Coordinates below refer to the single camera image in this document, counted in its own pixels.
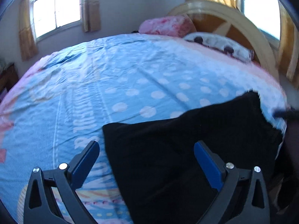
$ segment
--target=blue gripper pad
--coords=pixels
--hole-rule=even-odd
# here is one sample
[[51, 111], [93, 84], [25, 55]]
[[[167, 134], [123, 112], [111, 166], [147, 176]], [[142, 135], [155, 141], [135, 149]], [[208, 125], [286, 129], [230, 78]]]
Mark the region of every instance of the blue gripper pad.
[[72, 190], [82, 187], [99, 154], [100, 145], [91, 141], [80, 154], [75, 155], [70, 161], [67, 177]]
[[225, 178], [224, 162], [218, 155], [212, 153], [203, 142], [195, 143], [194, 155], [211, 187], [219, 192]]

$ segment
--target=white pillow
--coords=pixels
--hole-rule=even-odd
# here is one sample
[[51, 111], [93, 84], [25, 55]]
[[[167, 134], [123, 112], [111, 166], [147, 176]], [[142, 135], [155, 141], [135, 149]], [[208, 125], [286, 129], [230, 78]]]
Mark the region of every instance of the white pillow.
[[224, 51], [224, 48], [226, 46], [232, 47], [234, 49], [233, 56], [244, 63], [249, 63], [253, 59], [251, 53], [249, 52], [249, 49], [240, 45], [238, 42], [221, 35], [206, 32], [195, 32], [186, 35], [183, 39], [194, 41], [195, 37], [202, 37], [203, 45], [214, 47], [221, 51]]

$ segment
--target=window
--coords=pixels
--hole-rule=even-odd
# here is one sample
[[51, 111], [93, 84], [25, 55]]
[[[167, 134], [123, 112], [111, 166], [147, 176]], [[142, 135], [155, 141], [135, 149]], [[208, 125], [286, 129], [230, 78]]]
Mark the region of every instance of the window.
[[81, 19], [80, 0], [30, 0], [36, 38]]
[[259, 29], [280, 39], [278, 0], [244, 0], [244, 15]]

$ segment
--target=wooden headboard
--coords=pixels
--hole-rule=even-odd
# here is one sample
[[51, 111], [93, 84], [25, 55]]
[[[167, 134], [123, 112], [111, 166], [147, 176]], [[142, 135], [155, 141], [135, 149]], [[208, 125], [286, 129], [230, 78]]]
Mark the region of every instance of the wooden headboard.
[[191, 0], [172, 9], [168, 15], [187, 14], [197, 31], [226, 36], [252, 49], [259, 62], [276, 80], [276, 60], [268, 40], [239, 10], [208, 0]]

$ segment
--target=metal screw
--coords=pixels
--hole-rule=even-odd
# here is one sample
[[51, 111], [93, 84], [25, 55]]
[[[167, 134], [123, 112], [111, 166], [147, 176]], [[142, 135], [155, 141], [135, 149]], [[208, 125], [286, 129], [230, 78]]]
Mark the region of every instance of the metal screw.
[[233, 169], [235, 167], [235, 165], [231, 162], [228, 162], [226, 165], [225, 165], [228, 169]]
[[59, 165], [59, 169], [61, 169], [61, 170], [64, 170], [64, 169], [66, 169], [68, 167], [68, 165], [66, 164], [66, 163], [61, 163], [60, 165]]
[[261, 171], [261, 168], [258, 167], [258, 166], [255, 166], [254, 170], [255, 170], [257, 173], [259, 173], [259, 172]]
[[33, 171], [34, 173], [38, 173], [38, 171], [39, 171], [39, 167], [35, 167], [32, 171]]

